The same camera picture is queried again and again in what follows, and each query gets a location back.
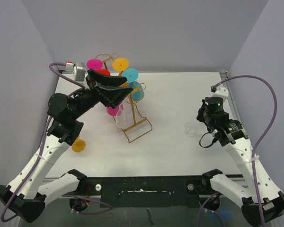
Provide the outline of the red plastic wine glass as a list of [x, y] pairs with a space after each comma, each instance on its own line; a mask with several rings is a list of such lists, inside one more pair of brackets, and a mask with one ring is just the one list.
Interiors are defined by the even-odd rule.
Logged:
[[106, 70], [106, 69], [99, 69], [97, 70], [98, 73], [103, 74], [103, 75], [107, 75], [110, 76], [110, 71]]

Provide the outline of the clear wine glass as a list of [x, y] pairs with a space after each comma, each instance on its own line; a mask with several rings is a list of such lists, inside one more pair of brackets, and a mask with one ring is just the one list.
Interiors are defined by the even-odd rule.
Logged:
[[127, 120], [128, 107], [129, 107], [129, 103], [128, 103], [128, 99], [126, 99], [119, 105], [117, 114], [114, 117], [115, 124], [119, 129], [125, 129], [128, 125], [128, 120]]
[[196, 135], [196, 128], [192, 122], [187, 122], [184, 124], [183, 132], [189, 137], [194, 137]]

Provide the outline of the pink plastic wine glass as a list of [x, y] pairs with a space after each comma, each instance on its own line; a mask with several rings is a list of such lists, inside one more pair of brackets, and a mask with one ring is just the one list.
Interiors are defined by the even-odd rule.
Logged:
[[90, 59], [87, 61], [86, 66], [88, 69], [100, 70], [104, 63], [100, 59]]
[[119, 115], [119, 106], [117, 106], [116, 108], [106, 107], [106, 112], [110, 116], [118, 116]]

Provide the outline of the teal plastic wine glass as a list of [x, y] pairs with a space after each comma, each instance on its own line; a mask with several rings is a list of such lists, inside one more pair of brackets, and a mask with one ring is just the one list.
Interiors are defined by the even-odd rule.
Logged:
[[129, 86], [133, 89], [133, 92], [131, 93], [132, 102], [137, 103], [137, 102], [141, 101], [144, 98], [144, 89], [145, 88], [142, 87], [143, 84], [141, 84], [137, 81], [137, 79], [139, 77], [139, 72], [134, 68], [128, 68], [128, 69], [123, 71], [122, 76], [126, 77], [126, 79], [127, 79], [128, 85], [126, 85], [126, 86]]

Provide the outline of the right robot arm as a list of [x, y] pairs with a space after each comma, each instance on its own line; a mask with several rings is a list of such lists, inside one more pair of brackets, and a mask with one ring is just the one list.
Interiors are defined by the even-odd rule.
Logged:
[[223, 99], [213, 96], [202, 100], [197, 120], [205, 124], [213, 142], [219, 142], [241, 172], [247, 188], [214, 169], [202, 175], [201, 187], [206, 193], [219, 192], [241, 208], [245, 220], [260, 227], [284, 214], [284, 193], [268, 175], [242, 124], [229, 118]]

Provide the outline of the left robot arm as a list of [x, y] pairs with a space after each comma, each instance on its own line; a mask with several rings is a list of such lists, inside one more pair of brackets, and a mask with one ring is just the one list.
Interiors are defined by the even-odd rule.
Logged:
[[35, 221], [46, 205], [74, 192], [86, 191], [86, 176], [73, 169], [47, 184], [42, 184], [60, 156], [80, 135], [83, 123], [77, 119], [102, 103], [116, 108], [133, 91], [124, 87], [127, 78], [107, 76], [93, 69], [87, 71], [86, 84], [69, 95], [53, 94], [48, 101], [49, 115], [40, 148], [23, 170], [7, 185], [0, 185], [0, 201], [27, 223]]

